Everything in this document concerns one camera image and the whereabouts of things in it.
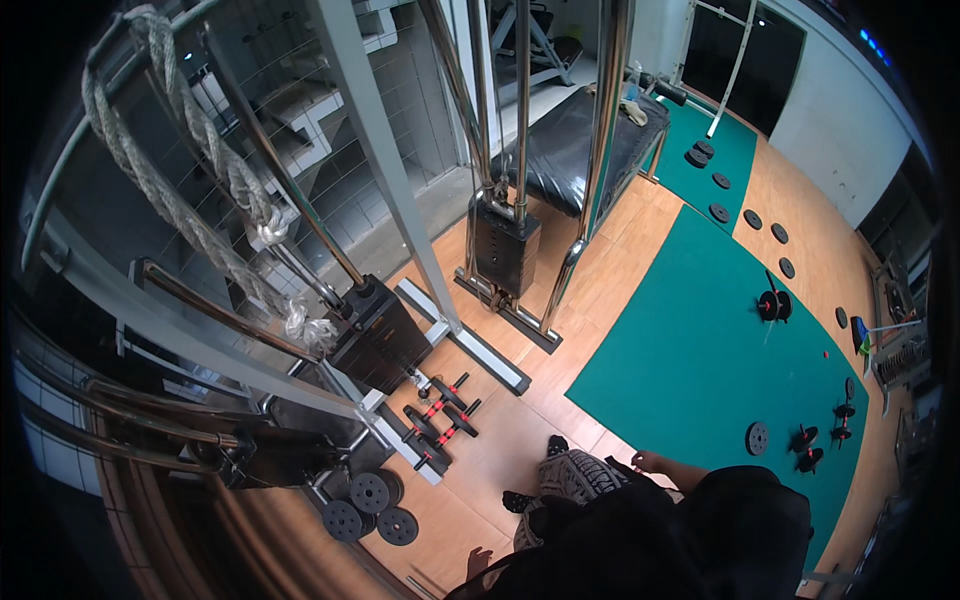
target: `metal grille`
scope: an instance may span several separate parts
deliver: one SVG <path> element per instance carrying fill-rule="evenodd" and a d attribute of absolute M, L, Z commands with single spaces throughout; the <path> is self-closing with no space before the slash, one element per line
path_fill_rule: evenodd
<path fill-rule="evenodd" d="M 456 149 L 437 64 L 419 12 L 409 0 L 389 4 L 374 10 L 371 2 L 354 2 L 354 12 L 409 183 L 420 190 L 456 166 Z M 167 8 L 168 14 L 177 12 Z M 350 125 L 338 85 L 331 79 L 305 3 L 223 0 L 206 18 L 285 166 L 334 239 L 349 249 L 387 222 L 389 210 Z M 224 139 L 245 157 L 282 204 L 276 179 L 238 127 L 232 108 L 209 72 L 197 37 L 201 28 L 202 24 L 195 23 L 178 37 L 183 73 Z M 102 69 L 104 77 L 109 79 L 119 69 L 117 65 L 131 55 L 132 49 L 115 51 L 112 66 Z M 160 172 L 244 260 L 282 294 L 293 296 L 306 287 L 273 255 L 261 252 L 262 245 L 245 221 L 246 215 L 219 191 L 180 141 L 145 74 L 137 75 L 114 104 Z M 112 164 L 98 140 L 90 136 L 84 144 L 84 150 L 77 152 L 78 157 L 72 158 L 64 171 L 57 205 L 98 252 L 123 272 L 133 259 L 148 256 L 207 299 L 280 332 L 282 324 L 274 322 L 256 300 L 247 298 L 239 286 L 217 272 L 205 256 L 197 256 L 181 235 L 160 220 Z M 335 264 L 302 219 L 291 227 L 285 245 L 321 275 Z M 366 257 L 352 258 L 362 263 Z M 240 336 L 151 284 L 147 283 L 146 289 L 221 342 L 238 346 L 281 370 L 292 364 L 290 357 Z"/>

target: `person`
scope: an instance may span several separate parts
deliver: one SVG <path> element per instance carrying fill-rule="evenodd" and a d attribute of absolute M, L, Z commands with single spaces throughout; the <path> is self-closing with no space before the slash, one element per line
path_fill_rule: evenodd
<path fill-rule="evenodd" d="M 474 548 L 446 598 L 794 598 L 813 533 L 806 496 L 763 467 L 711 471 L 648 450 L 631 463 L 551 436 L 540 495 L 503 493 L 521 515 L 514 553 L 489 564 Z"/>

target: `wooden floor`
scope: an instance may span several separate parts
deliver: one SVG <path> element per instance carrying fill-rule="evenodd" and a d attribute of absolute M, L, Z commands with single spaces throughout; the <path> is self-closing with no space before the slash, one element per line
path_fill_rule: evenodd
<path fill-rule="evenodd" d="M 554 323 L 564 342 L 552 356 L 453 283 L 453 270 L 462 264 L 464 255 L 463 221 L 435 242 L 434 250 L 444 273 L 450 276 L 449 289 L 463 322 L 517 363 L 533 382 L 522 397 L 515 397 L 449 341 L 441 342 L 421 365 L 425 373 L 442 374 L 450 381 L 464 371 L 470 372 L 461 392 L 467 402 L 484 400 L 471 420 L 481 435 L 472 439 L 461 434 L 447 445 L 455 462 L 436 487 L 416 475 L 399 455 L 388 461 L 386 467 L 397 472 L 406 485 L 400 505 L 417 517 L 420 536 L 404 547 L 391 546 L 377 535 L 365 537 L 362 544 L 400 581 L 412 576 L 442 597 L 463 583 L 471 548 L 490 548 L 494 559 L 510 553 L 517 516 L 503 509 L 500 494 L 504 490 L 536 491 L 535 467 L 550 434 L 561 433 L 571 446 L 597 456 L 612 454 L 629 461 L 634 449 L 564 397 L 564 392 L 643 280 L 683 205 L 666 188 L 636 179 L 576 269 Z M 853 352 L 850 331 L 840 329 L 833 311 L 842 305 L 849 315 L 862 316 L 868 325 L 874 321 L 868 249 L 824 194 L 762 138 L 757 141 L 743 208 L 756 211 L 765 229 L 754 231 L 738 217 L 733 239 L 772 271 L 781 256 L 790 258 L 797 271 L 790 282 L 794 295 L 844 349 L 854 369 L 862 372 L 863 362 Z M 575 237 L 576 224 L 546 206 L 534 206 L 531 211 L 540 217 L 543 234 L 535 283 L 522 304 L 541 314 L 560 260 Z M 788 245 L 781 245 L 769 233 L 768 227 L 774 222 L 789 232 Z M 413 264 L 403 267 L 389 283 L 395 284 L 405 276 L 423 287 Z M 897 402 L 906 398 L 895 398 L 891 416 L 881 420 L 879 388 L 872 378 L 864 383 L 870 408 L 860 459 L 847 504 L 819 562 L 821 571 L 830 572 L 836 564 L 844 568 L 855 565 L 884 498 L 897 485 L 893 455 Z M 388 403 L 398 414 L 405 404 L 419 406 L 416 390 L 409 384 L 398 389 Z M 446 424 L 442 415 L 435 419 L 440 425 Z M 244 494 L 270 494 L 272 511 L 301 515 L 303 519 L 313 517 L 302 508 L 301 494 Z M 309 547 L 317 544 L 310 538 L 325 535 L 318 525 L 303 523 L 303 543 Z M 286 530 L 287 543 L 297 543 L 299 530 L 294 526 Z M 320 561 L 318 569 L 340 568 L 324 564 L 316 553 L 313 556 Z M 817 585 L 810 584 L 801 595 L 813 596 L 818 590 Z"/>

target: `rope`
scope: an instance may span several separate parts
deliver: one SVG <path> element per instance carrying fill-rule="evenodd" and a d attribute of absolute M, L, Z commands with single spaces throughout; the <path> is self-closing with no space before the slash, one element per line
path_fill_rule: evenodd
<path fill-rule="evenodd" d="M 124 14 L 124 20 L 129 23 L 137 42 L 147 48 L 174 115 L 190 131 L 190 136 L 213 165 L 217 177 L 228 183 L 237 204 L 250 212 L 260 238 L 268 246 L 282 241 L 290 224 L 284 223 L 282 213 L 272 206 L 260 178 L 224 141 L 194 98 L 180 71 L 170 19 L 158 14 L 153 6 L 143 5 Z"/>
<path fill-rule="evenodd" d="M 149 13 L 153 9 L 153 7 L 139 7 L 139 9 L 145 8 L 149 10 L 141 12 Z M 158 172 L 154 164 L 137 145 L 119 112 L 109 105 L 103 82 L 90 72 L 89 67 L 84 68 L 81 95 L 84 100 L 87 118 L 90 120 L 90 128 L 107 146 L 117 166 L 147 197 L 156 213 L 176 228 L 191 248 L 205 255 L 217 270 L 236 281 L 237 285 L 248 296 L 260 300 L 271 315 L 284 319 L 288 334 L 296 339 L 303 339 L 309 351 L 326 353 L 332 349 L 337 337 L 333 324 L 326 319 L 307 320 L 306 307 L 302 304 L 302 301 L 294 302 L 284 298 L 257 271 L 244 262 L 226 240 L 217 235 L 201 219 L 200 215 L 183 199 L 173 184 Z M 218 140 L 220 139 L 215 129 L 212 130 L 212 134 Z M 214 143 L 212 137 L 208 139 L 210 143 L 207 148 L 215 148 L 222 143 L 222 140 Z M 223 159 L 225 155 L 219 151 L 215 152 L 217 152 L 217 158 L 212 158 L 211 162 L 218 164 L 217 160 Z M 245 168 L 252 175 L 252 171 L 246 166 L 246 163 Z M 259 185 L 259 189 L 263 191 L 262 185 Z M 256 200 L 253 199 L 253 194 L 249 197 L 251 198 L 251 206 L 253 206 Z M 280 225 L 282 221 L 280 211 L 270 204 L 266 204 L 266 206 L 268 210 L 263 213 L 267 215 L 265 227 Z M 280 227 L 276 227 L 272 231 L 280 234 L 279 229 Z"/>

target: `green gym mat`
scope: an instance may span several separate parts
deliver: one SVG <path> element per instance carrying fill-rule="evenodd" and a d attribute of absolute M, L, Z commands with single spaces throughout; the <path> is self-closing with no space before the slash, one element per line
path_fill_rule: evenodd
<path fill-rule="evenodd" d="M 725 225 L 717 221 L 713 223 L 733 235 L 740 206 L 747 194 L 750 172 L 754 168 L 756 133 L 725 114 L 713 138 L 707 140 L 712 119 L 690 105 L 678 107 L 669 101 L 664 103 L 670 108 L 670 132 L 663 144 L 655 175 L 667 189 L 707 216 L 711 204 L 722 204 L 730 213 L 730 221 Z M 694 167 L 684 158 L 684 153 L 698 139 L 706 141 L 716 151 L 705 169 Z M 644 170 L 650 167 L 651 159 L 647 159 Z M 714 183 L 714 173 L 726 176 L 730 180 L 730 189 Z"/>
<path fill-rule="evenodd" d="M 772 470 L 810 499 L 815 534 L 805 568 L 812 570 L 847 499 L 868 397 L 843 352 L 796 299 L 786 324 L 759 317 L 756 300 L 769 289 L 758 260 L 684 206 L 566 395 L 636 449 L 709 469 Z M 849 422 L 853 437 L 838 449 L 829 432 L 840 424 L 832 409 L 846 397 L 847 377 L 856 382 L 856 414 Z M 770 431 L 760 456 L 745 444 L 754 421 Z M 820 430 L 814 447 L 826 455 L 816 474 L 796 471 L 797 456 L 789 451 L 801 423 Z"/>

